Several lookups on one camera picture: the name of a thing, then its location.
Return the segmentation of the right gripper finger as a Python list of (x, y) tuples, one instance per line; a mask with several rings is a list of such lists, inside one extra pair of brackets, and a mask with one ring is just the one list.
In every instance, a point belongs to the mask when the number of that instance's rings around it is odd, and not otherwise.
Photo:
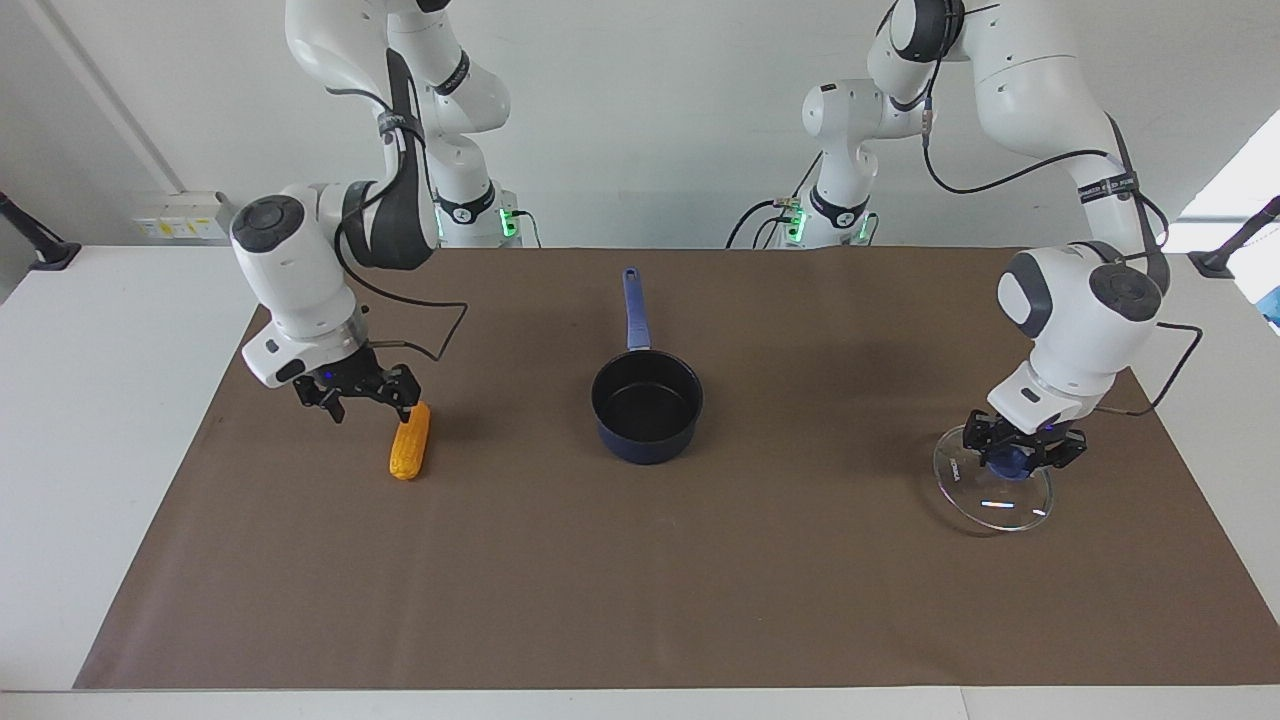
[(394, 409), (399, 423), (408, 423), (421, 398), (421, 387), (407, 365), (385, 370), (385, 404)]
[(320, 407), (335, 424), (342, 424), (346, 419), (346, 409), (335, 388), (321, 387), (317, 382), (296, 382), (294, 392), (302, 406)]

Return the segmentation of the yellow toy corn cob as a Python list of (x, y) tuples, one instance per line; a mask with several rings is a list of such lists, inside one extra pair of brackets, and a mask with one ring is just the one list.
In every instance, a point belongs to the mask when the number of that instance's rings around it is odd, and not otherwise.
[(417, 402), (408, 419), (396, 429), (388, 456), (388, 471), (397, 480), (413, 480), (422, 471), (431, 427), (431, 409)]

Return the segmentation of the glass lid with blue knob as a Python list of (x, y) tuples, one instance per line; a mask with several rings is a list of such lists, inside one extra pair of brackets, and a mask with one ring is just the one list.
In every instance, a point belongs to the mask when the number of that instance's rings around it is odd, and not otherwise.
[(987, 455), (963, 443), (963, 427), (947, 430), (933, 452), (934, 477), (947, 502), (991, 530), (1023, 532), (1046, 521), (1055, 506), (1047, 468), (1029, 469), (1030, 450), (1011, 445)]

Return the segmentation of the dark pot with purple handle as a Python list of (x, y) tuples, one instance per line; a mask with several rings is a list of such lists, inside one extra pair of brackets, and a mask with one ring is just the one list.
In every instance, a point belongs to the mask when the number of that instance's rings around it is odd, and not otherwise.
[(593, 378), (590, 406), (599, 439), (640, 466), (668, 462), (692, 443), (705, 406), (701, 378), (681, 357), (655, 348), (643, 277), (622, 270), (626, 351)]

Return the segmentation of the black clamp stand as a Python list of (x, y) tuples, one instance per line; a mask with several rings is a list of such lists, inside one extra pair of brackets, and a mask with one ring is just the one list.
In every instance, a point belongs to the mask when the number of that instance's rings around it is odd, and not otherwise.
[(1280, 218), (1280, 195), (1274, 196), (1256, 214), (1249, 217), (1236, 232), (1217, 249), (1192, 251), (1187, 256), (1197, 272), (1208, 279), (1234, 281), (1228, 264), (1231, 256), (1244, 249), (1261, 231)]
[(59, 233), (18, 206), (6, 193), (0, 191), (0, 217), (32, 246), (36, 260), (29, 265), (32, 272), (65, 270), (83, 249), (82, 243), (64, 240)]

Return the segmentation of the brown table mat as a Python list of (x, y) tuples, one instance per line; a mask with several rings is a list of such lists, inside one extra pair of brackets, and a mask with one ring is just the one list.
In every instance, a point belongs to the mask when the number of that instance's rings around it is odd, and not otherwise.
[[(241, 360), (76, 679), (84, 689), (1280, 684), (1280, 625), (1156, 416), (1091, 416), (1036, 529), (940, 496), (937, 439), (1025, 357), (1006, 249), (444, 250), (463, 300), (417, 480)], [(626, 351), (699, 374), (692, 443), (596, 433)]]

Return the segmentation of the white wall socket box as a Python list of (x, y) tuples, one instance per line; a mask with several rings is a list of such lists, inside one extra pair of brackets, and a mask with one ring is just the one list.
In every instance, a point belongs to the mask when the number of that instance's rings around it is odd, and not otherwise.
[(142, 197), (129, 218), (148, 241), (216, 245), (229, 241), (236, 211), (237, 206), (221, 192), (183, 192)]

